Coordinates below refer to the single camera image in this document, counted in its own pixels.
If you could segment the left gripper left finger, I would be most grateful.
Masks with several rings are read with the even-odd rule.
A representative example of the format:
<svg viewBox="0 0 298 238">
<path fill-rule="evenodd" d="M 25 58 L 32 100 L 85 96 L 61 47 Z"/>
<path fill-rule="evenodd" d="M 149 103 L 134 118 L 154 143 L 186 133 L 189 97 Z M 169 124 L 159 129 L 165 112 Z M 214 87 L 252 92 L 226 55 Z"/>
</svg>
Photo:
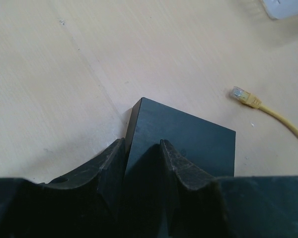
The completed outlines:
<svg viewBox="0 0 298 238">
<path fill-rule="evenodd" d="M 114 238 L 125 140 L 49 183 L 0 178 L 0 238 Z"/>
</svg>

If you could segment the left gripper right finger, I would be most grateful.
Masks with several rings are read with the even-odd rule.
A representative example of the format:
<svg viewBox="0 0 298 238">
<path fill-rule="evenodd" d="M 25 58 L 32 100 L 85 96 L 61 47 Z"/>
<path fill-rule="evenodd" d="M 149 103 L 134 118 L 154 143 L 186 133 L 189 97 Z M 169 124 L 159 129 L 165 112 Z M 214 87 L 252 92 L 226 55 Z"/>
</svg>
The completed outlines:
<svg viewBox="0 0 298 238">
<path fill-rule="evenodd" d="M 168 234 L 298 238 L 298 176 L 215 177 L 160 142 Z"/>
</svg>

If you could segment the small black network switch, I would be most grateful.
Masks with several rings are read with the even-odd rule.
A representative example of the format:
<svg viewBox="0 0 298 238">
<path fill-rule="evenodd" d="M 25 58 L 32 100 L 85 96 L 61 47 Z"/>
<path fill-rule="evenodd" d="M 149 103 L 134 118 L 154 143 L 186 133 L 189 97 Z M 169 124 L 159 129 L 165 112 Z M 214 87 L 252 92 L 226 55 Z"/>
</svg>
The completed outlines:
<svg viewBox="0 0 298 238">
<path fill-rule="evenodd" d="M 128 162 L 119 211 L 123 238 L 165 238 L 165 183 L 162 139 L 213 176 L 232 176 L 235 131 L 141 98 L 132 108 L 126 132 Z"/>
</svg>

